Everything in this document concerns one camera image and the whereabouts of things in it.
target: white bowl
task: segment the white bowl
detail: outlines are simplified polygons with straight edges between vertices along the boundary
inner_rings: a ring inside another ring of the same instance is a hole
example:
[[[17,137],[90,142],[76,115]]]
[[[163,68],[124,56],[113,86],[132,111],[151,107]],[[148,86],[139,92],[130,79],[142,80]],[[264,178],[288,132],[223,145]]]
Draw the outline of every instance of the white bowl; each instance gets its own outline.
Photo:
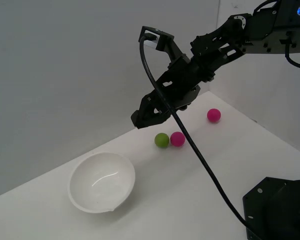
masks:
[[[84,212],[113,211],[129,196],[135,179],[135,168],[127,158],[101,152],[83,160],[74,169],[68,195],[73,205]]]

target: bowl rim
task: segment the bowl rim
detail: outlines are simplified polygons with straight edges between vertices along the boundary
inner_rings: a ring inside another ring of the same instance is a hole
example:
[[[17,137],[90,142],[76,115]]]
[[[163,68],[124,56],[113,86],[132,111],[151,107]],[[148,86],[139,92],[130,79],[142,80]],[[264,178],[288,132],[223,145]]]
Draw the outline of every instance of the bowl rim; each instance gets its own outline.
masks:
[[[91,209],[88,209],[88,208],[85,208],[81,205],[79,205],[73,198],[72,194],[71,194],[71,191],[70,191],[70,183],[71,183],[71,180],[72,180],[72,177],[75,173],[75,171],[77,170],[77,168],[83,164],[86,160],[88,160],[89,158],[93,157],[93,156],[96,156],[96,155],[99,155],[99,154],[114,154],[114,155],[117,155],[119,156],[120,158],[122,158],[126,163],[127,165],[129,166],[129,168],[132,170],[132,184],[130,185],[127,193],[123,196],[122,200],[117,204],[117,206],[114,206],[113,208],[105,208],[105,209],[101,209],[101,210],[91,210]],[[72,202],[72,204],[80,209],[81,211],[84,211],[86,213],[91,213],[91,214],[100,214],[100,213],[105,213],[105,212],[112,212],[113,210],[115,210],[117,207],[119,207],[127,198],[128,196],[130,195],[132,189],[134,188],[134,185],[135,185],[135,181],[136,181],[136,171],[135,171],[135,167],[134,165],[131,163],[131,161],[119,154],[119,153],[116,153],[116,152],[110,152],[110,151],[99,151],[99,152],[94,152],[92,155],[89,155],[87,156],[86,158],[82,159],[81,161],[79,161],[79,163],[77,163],[77,165],[75,166],[75,168],[72,170],[71,174],[70,174],[70,178],[68,180],[68,184],[67,184],[67,192],[68,192],[68,197],[70,199],[70,201]]]

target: green ball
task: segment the green ball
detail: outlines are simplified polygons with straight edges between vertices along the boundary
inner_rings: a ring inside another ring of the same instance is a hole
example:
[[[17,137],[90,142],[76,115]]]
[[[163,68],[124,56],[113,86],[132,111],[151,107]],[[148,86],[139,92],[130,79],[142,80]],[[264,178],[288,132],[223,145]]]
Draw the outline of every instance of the green ball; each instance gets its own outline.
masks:
[[[168,147],[170,142],[169,136],[165,133],[159,133],[154,138],[154,143],[159,148],[166,148]]]

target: magenta ball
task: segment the magenta ball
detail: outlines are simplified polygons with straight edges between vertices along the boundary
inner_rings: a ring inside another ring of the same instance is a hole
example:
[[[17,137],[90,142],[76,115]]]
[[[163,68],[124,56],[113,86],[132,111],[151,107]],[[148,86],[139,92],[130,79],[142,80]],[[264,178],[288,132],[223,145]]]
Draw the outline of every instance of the magenta ball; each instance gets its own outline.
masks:
[[[186,137],[182,132],[176,131],[172,133],[170,142],[175,147],[181,147],[186,141]]]
[[[221,118],[221,112],[216,108],[212,108],[208,111],[206,117],[211,123],[217,123]]]

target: black cable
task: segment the black cable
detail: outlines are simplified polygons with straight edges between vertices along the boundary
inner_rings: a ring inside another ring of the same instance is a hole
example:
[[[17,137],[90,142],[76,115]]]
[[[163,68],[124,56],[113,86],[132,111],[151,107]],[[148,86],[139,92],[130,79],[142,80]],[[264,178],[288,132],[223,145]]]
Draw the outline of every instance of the black cable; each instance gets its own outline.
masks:
[[[256,14],[256,12],[258,12],[261,8],[263,8],[264,6],[268,5],[268,4],[272,4],[272,3],[276,3],[279,2],[280,0],[267,0],[264,1],[263,3],[261,3],[259,6],[256,7],[256,9],[253,11],[253,15]]]
[[[285,44],[285,58],[286,60],[292,64],[293,66],[297,67],[297,68],[300,68],[300,63],[297,63],[295,61],[293,61],[290,56],[289,56],[289,50],[290,50],[290,43],[286,43]]]
[[[238,220],[251,232],[253,233],[257,238],[259,238],[260,240],[262,240],[257,234],[256,232],[252,229],[252,227],[242,218],[242,216],[240,215],[240,213],[236,210],[236,208],[233,206],[233,204],[230,202],[229,198],[227,197],[225,191],[223,190],[223,188],[221,187],[217,177],[215,176],[214,172],[211,170],[211,168],[209,167],[208,163],[206,162],[205,158],[202,156],[201,152],[199,151],[199,149],[197,148],[196,144],[194,143],[194,141],[192,140],[191,136],[189,135],[187,129],[185,128],[184,124],[182,123],[182,121],[180,120],[175,108],[171,105],[170,101],[166,98],[165,94],[162,92],[162,90],[160,89],[160,87],[157,85],[156,80],[154,79],[154,77],[151,74],[151,71],[149,69],[146,57],[145,57],[145,49],[144,49],[144,42],[145,40],[148,40],[149,38],[146,36],[143,36],[140,39],[140,45],[139,45],[139,49],[140,49],[140,56],[141,56],[141,61],[142,61],[142,65],[144,67],[144,70],[148,76],[148,78],[150,79],[150,82],[152,83],[154,89],[156,90],[158,96],[160,97],[161,101],[164,103],[164,105],[166,106],[166,108],[169,110],[169,112],[172,114],[173,118],[175,119],[176,123],[178,124],[178,126],[180,127],[181,131],[183,132],[185,138],[187,139],[187,141],[189,142],[190,146],[192,147],[193,151],[195,152],[195,154],[197,155],[197,157],[199,158],[200,162],[202,163],[202,165],[204,166],[205,170],[208,172],[208,174],[210,175],[213,183],[215,184],[216,188],[218,189],[219,193],[221,194],[223,200],[225,201],[225,203],[228,205],[228,207],[231,209],[231,211],[233,212],[233,214],[238,218]]]

